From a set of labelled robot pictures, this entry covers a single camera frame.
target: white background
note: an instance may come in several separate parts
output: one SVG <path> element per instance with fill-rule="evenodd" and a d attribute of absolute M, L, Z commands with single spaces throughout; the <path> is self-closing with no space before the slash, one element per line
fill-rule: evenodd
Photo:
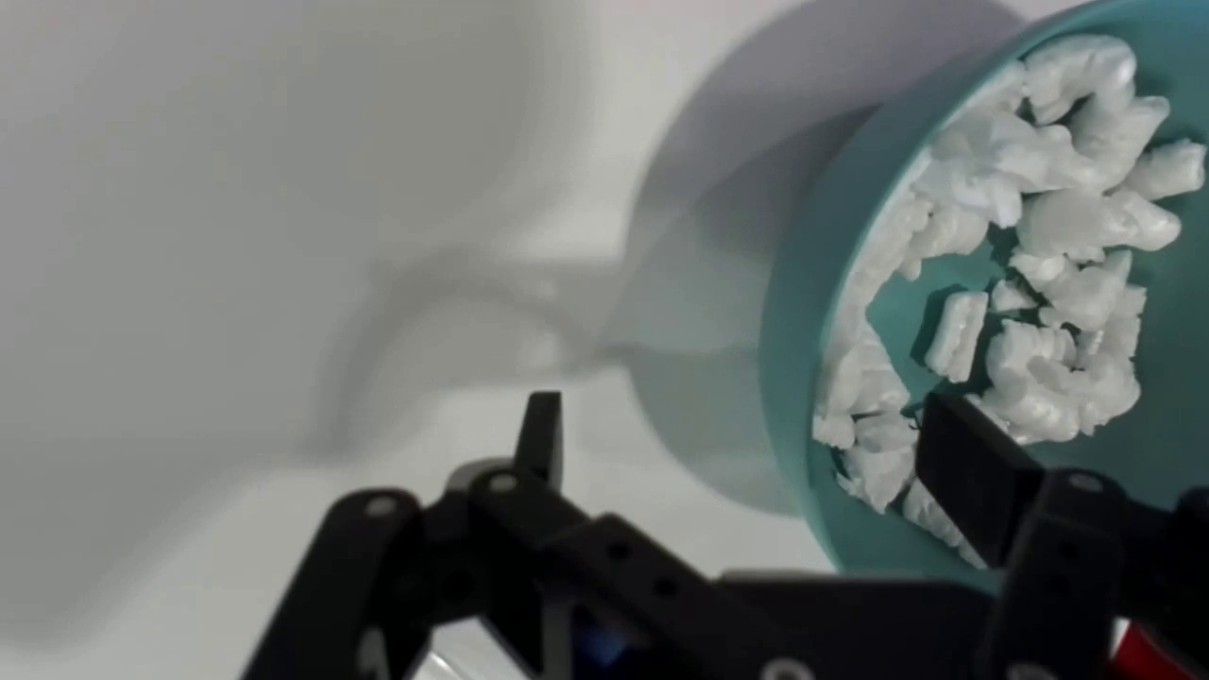
<path fill-rule="evenodd" d="M 777 229 L 1063 2 L 0 0 L 0 676 L 237 676 L 337 493 L 434 497 L 549 386 L 582 506 L 829 570 L 760 424 Z"/>

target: teal bowl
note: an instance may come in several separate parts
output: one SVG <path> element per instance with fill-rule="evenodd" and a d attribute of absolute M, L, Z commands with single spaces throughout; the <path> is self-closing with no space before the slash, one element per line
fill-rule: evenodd
<path fill-rule="evenodd" d="M 893 514 L 874 514 L 834 483 L 834 462 L 810 439 L 819 341 L 833 297 L 859 245 L 882 216 L 902 169 L 927 140 L 955 113 L 1003 65 L 1065 34 L 1114 34 L 1136 50 L 1136 89 L 1168 93 L 1170 119 L 1160 140 L 1209 140 L 1209 0 L 1100 0 L 1056 15 L 990 56 L 952 65 L 902 98 L 890 101 L 814 184 L 804 210 L 789 221 L 777 250 L 762 341 L 760 381 L 771 441 L 803 517 L 847 574 L 921 574 L 990 582 L 964 565 L 949 548 Z M 1170 205 L 1184 237 L 1136 260 L 1148 286 L 1136 373 L 1141 404 L 1088 441 L 1036 446 L 1043 463 L 1082 463 L 1114 475 L 1129 493 L 1170 506 L 1178 490 L 1209 480 L 1209 218 L 1207 192 Z M 974 255 L 940 255 L 927 274 L 896 274 L 868 308 L 911 393 L 929 393 L 936 376 L 920 362 L 920 331 L 929 297 L 952 286 L 990 286 L 1003 266 L 990 245 Z"/>

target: screw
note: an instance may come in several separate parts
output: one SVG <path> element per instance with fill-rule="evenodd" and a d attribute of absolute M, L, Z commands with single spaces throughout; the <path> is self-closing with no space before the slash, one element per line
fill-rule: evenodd
<path fill-rule="evenodd" d="M 1083 493 L 1100 493 L 1104 480 L 1088 475 L 1088 471 L 1073 471 L 1070 487 L 1083 490 Z"/>
<path fill-rule="evenodd" d="M 388 493 L 373 493 L 373 497 L 368 497 L 368 514 L 388 517 L 388 514 L 398 514 L 398 501 Z"/>
<path fill-rule="evenodd" d="M 1013 665 L 1010 680 L 1060 680 L 1048 665 Z"/>
<path fill-rule="evenodd" d="M 490 487 L 497 493 L 512 493 L 512 490 L 518 490 L 518 475 L 499 471 L 499 475 L 489 480 L 489 487 Z"/>
<path fill-rule="evenodd" d="M 815 680 L 796 658 L 775 658 L 762 665 L 760 680 Z"/>

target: white surface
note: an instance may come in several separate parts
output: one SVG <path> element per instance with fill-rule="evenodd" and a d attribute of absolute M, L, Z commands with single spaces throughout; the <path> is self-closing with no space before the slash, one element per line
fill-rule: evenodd
<path fill-rule="evenodd" d="M 330 497 L 431 497 L 533 386 L 587 506 L 819 565 L 756 413 L 771 240 L 859 111 L 1013 21 L 0 0 L 0 676 L 235 676 Z"/>

